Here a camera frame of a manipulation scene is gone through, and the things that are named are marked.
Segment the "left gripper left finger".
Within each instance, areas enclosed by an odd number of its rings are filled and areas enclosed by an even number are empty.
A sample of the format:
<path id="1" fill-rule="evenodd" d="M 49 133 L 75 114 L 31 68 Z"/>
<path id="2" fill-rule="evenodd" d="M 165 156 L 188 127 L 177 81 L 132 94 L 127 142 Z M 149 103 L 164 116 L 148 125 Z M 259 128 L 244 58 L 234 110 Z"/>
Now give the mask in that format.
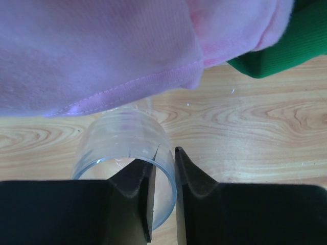
<path id="1" fill-rule="evenodd" d="M 1 244 L 147 244 L 155 176 L 136 159 L 107 180 L 2 181 Z"/>

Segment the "clear glass wine glass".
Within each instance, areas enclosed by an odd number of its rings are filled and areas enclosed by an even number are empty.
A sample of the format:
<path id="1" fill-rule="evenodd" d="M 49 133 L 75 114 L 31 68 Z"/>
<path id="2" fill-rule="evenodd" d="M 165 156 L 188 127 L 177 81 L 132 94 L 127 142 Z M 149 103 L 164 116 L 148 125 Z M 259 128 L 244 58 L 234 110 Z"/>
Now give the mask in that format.
<path id="1" fill-rule="evenodd" d="M 177 187 L 172 147 L 151 98 L 102 113 L 82 134 L 73 179 L 108 179 L 139 159 L 156 168 L 152 229 L 171 215 Z"/>

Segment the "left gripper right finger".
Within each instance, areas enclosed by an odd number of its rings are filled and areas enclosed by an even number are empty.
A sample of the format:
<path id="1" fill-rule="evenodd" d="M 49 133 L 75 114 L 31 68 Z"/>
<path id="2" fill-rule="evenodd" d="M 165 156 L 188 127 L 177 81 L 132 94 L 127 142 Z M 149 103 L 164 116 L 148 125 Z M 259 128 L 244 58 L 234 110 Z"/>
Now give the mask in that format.
<path id="1" fill-rule="evenodd" d="M 220 183 L 175 149 L 179 244 L 326 244 L 326 190 Z"/>

